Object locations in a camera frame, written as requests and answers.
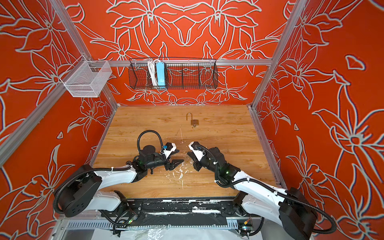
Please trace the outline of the brass padlock with steel shackle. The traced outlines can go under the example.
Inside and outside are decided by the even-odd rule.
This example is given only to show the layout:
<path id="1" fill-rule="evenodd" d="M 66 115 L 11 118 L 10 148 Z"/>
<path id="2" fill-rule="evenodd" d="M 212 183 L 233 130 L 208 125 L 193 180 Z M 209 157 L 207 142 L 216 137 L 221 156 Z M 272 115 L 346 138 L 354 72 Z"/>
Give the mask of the brass padlock with steel shackle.
<path id="1" fill-rule="evenodd" d="M 199 120 L 194 119 L 192 113 L 187 113 L 186 114 L 186 120 L 187 121 L 190 120 L 192 128 L 196 128 L 199 125 Z"/>

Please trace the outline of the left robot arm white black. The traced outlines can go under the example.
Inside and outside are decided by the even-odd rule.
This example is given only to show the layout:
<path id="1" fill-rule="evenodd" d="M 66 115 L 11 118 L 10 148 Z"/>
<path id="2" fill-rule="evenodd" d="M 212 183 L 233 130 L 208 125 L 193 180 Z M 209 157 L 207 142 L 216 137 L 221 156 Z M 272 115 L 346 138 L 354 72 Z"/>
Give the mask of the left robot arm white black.
<path id="1" fill-rule="evenodd" d="M 176 144 L 164 144 L 160 134 L 152 131 L 160 142 L 160 151 L 152 145 L 140 146 L 143 135 L 137 139 L 138 155 L 118 168 L 93 168 L 90 165 L 81 166 L 68 177 L 54 192 L 53 209 L 60 215 L 71 218 L 83 211 L 113 212 L 125 201 L 125 196 L 119 191 L 105 192 L 105 189 L 120 184 L 136 183 L 152 174 L 157 167 L 173 171 L 183 163 L 183 160 L 172 160 L 171 157 L 179 152 Z"/>

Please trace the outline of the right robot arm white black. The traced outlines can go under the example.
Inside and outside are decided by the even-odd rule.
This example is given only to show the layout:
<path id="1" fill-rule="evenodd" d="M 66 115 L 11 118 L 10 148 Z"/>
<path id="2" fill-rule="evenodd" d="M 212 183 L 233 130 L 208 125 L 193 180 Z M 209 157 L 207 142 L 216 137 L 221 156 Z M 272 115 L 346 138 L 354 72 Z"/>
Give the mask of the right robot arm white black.
<path id="1" fill-rule="evenodd" d="M 295 240 L 309 240 L 312 234 L 326 235 L 337 230 L 333 217 L 311 205 L 298 189 L 273 187 L 251 177 L 229 164 L 217 147 L 208 149 L 191 142 L 189 148 L 188 156 L 194 162 L 194 169 L 210 170 L 218 186 L 238 190 L 235 204 L 247 214 L 280 225 Z"/>

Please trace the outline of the light blue box in basket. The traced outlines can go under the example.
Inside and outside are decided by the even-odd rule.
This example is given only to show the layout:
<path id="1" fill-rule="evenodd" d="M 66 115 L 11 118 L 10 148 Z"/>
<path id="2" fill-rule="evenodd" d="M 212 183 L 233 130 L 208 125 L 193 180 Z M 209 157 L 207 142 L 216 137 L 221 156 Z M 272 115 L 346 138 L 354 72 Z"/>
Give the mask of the light blue box in basket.
<path id="1" fill-rule="evenodd" d="M 162 62 L 156 63 L 157 69 L 157 81 L 159 89 L 164 89 L 166 87 L 166 78 L 165 78 L 165 64 Z"/>

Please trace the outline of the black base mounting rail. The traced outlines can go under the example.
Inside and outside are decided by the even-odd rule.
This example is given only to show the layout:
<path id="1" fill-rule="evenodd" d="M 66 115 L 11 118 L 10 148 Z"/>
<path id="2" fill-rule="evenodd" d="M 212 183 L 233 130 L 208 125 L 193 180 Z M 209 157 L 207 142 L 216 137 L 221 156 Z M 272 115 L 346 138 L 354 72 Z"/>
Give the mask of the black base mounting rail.
<path id="1" fill-rule="evenodd" d="M 229 227 L 237 228 L 246 220 L 259 223 L 260 217 L 235 206 L 234 197 L 131 199 L 116 210 L 100 210 L 111 220 L 129 211 L 120 220 L 131 220 L 135 227 Z"/>

